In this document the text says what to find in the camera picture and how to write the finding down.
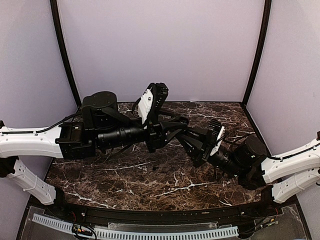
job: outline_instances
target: black vertical frame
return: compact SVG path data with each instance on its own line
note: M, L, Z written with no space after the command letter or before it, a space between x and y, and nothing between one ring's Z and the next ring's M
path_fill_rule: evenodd
M252 69L251 69L249 81L246 86L246 90L245 90L244 97L242 100L242 105L244 107L247 107L247 104L248 104L248 101L250 98L250 94L252 92L252 89L254 87L254 83L256 80L256 76L257 76L257 72L258 72L258 68L259 68L259 64L260 64L260 59L262 56L262 52L263 52L265 40L266 40L266 35L267 35L269 16L270 16L270 11L271 11L271 3L272 3L272 0L265 0L265 2L264 2L264 10L263 10L262 23L261 23L258 44L256 46L256 51L255 51L255 56L254 56L254 60L253 60L253 64L252 64Z
M65 70L66 76L68 78L68 82L69 82L69 85L70 85L70 88L72 91L74 101L75 101L77 107L79 108L81 106L81 99L79 96L79 92L78 92L78 89L76 86L75 78L72 73L68 54L67 54L66 44L65 44L64 35L62 32L60 17L59 17L59 9L58 9L57 0L50 0L50 5L51 5L51 12L52 12L52 18L53 18L56 39L58 41L64 70Z

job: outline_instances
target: plastic cable duct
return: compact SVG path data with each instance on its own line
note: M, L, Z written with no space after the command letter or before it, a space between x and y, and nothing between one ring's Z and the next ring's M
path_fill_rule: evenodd
M73 234L73 224L71 222L61 221L36 213L33 215L32 221L60 232ZM97 238L101 240L215 240L236 237L239 235L237 226L202 231L169 233L118 231L96 226L94 231Z

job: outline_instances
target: brown marble tabletop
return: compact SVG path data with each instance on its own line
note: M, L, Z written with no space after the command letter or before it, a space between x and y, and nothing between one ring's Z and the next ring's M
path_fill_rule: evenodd
M119 111L130 116L131 106L119 103ZM229 132L229 141L254 134L239 103L168 102L163 108L188 117L190 127L206 128L210 119L219 120ZM110 152L97 150L96 157L82 160L54 159L46 182L63 189L69 203L109 209L199 210L260 200L261 189L246 190L237 178L224 176L217 181L211 164L193 167L177 140L155 153L149 153L144 143L108 159Z

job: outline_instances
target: red wire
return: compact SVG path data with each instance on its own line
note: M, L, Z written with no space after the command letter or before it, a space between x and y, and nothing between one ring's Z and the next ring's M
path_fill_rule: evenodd
M71 213L73 215L74 221L76 221L76 214L73 211Z

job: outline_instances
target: black cylindrical actuator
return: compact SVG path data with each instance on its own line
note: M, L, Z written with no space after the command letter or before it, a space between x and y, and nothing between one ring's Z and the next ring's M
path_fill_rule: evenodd
M250 169L253 163L266 155L266 146L257 137L251 135L232 153L220 146L218 151L209 157L208 162L219 167L222 171L236 176Z
M96 146L100 150L112 149L145 142L148 140L147 138L147 130L132 124L98 134Z

